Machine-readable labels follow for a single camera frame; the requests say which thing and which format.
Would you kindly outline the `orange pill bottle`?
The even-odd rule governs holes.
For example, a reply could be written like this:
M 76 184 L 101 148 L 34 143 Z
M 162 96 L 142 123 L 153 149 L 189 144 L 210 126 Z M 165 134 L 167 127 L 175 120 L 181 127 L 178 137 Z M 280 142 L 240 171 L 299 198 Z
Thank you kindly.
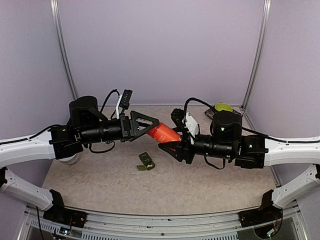
M 147 134 L 159 144 L 181 141 L 181 135 L 162 122 L 149 130 Z

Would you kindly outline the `green weekly pill organizer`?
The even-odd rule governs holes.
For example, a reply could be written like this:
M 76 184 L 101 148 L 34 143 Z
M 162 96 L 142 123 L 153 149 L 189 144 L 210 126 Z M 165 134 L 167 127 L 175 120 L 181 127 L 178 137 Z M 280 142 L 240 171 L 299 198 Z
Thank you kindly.
M 137 165 L 137 169 L 139 171 L 150 171 L 155 168 L 156 164 L 153 162 L 152 158 L 147 152 L 143 152 L 139 155 L 139 159 L 141 160 L 142 164 Z

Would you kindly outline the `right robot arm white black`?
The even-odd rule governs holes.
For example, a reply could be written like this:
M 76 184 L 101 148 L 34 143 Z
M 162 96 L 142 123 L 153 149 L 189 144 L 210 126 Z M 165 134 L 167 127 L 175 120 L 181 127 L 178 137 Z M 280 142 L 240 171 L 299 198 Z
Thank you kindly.
M 160 123 L 154 139 L 177 161 L 191 164 L 195 155 L 219 158 L 245 169 L 281 164 L 309 164 L 307 170 L 285 185 L 263 194 L 256 218 L 266 222 L 276 209 L 320 185 L 320 138 L 274 138 L 252 130 L 243 135 L 242 116 L 222 110 L 214 114 L 210 134 L 201 134 L 195 119 L 181 109 L 171 114 L 176 127 Z

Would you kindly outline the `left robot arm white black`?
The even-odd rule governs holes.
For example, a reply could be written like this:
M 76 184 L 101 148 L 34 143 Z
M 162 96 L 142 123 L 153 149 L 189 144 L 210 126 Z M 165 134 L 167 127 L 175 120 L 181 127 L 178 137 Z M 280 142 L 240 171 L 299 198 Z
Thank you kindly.
M 18 177 L 8 166 L 35 160 L 58 160 L 71 164 L 76 155 L 95 143 L 134 141 L 157 127 L 158 119 L 131 111 L 108 119 L 98 109 L 94 96 L 83 96 L 69 104 L 67 124 L 54 124 L 41 132 L 0 142 L 0 191 L 48 211 L 63 223 L 70 218 L 61 194 L 38 187 Z

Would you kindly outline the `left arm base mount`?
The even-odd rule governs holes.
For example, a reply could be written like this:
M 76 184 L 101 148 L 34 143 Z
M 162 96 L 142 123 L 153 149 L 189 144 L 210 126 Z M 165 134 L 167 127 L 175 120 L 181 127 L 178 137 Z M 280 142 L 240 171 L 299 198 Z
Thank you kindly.
M 84 211 L 52 206 L 43 214 L 43 218 L 69 227 L 84 228 L 88 214 Z

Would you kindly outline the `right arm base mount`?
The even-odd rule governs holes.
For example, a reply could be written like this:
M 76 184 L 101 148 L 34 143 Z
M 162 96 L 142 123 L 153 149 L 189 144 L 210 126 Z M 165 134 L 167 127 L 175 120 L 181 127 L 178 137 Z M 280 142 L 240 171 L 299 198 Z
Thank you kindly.
M 251 227 L 255 225 L 265 224 L 280 220 L 283 217 L 283 209 L 273 206 L 265 209 L 254 208 L 249 210 L 240 211 L 238 213 L 239 221 L 242 228 Z

